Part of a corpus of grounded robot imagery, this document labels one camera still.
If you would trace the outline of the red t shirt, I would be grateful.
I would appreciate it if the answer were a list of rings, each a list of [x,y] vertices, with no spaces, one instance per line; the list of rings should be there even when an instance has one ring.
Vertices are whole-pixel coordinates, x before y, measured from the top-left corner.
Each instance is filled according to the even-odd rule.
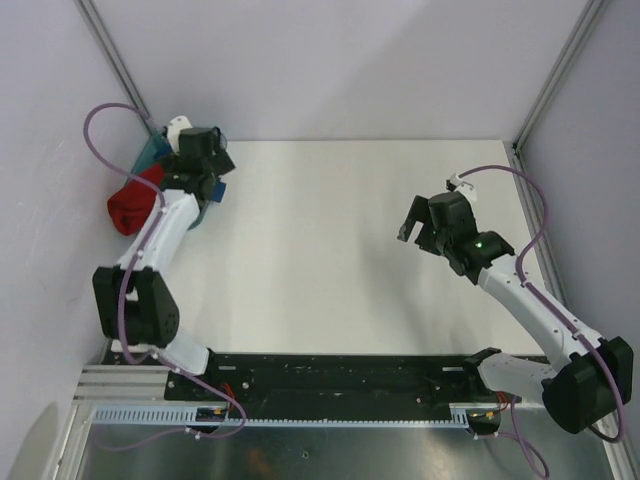
[[[131,180],[107,200],[107,212],[115,229],[124,236],[136,234],[149,217],[156,192]]]

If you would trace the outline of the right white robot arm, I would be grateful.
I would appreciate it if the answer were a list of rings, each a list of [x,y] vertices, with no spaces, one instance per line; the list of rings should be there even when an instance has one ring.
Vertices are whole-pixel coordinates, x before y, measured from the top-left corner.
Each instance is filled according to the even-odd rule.
[[[478,230],[463,194],[415,197],[398,238],[445,258],[457,275],[500,303],[548,360],[542,364],[486,348],[464,363],[461,388],[469,399],[484,401],[501,391],[533,401],[572,434],[621,412],[630,401],[631,346],[621,337],[606,339],[540,290],[503,237]]]

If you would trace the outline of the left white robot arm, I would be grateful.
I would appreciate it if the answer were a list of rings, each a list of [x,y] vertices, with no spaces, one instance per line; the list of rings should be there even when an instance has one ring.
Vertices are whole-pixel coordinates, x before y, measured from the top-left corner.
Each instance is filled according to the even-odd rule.
[[[167,137],[172,150],[160,164],[165,174],[137,237],[115,266],[99,267],[92,283],[101,328],[121,347],[142,346],[171,368],[187,372],[197,398],[214,397],[220,374],[208,367],[210,353],[180,326],[179,308],[162,274],[185,234],[225,190],[222,176],[234,170],[224,134],[174,118]]]

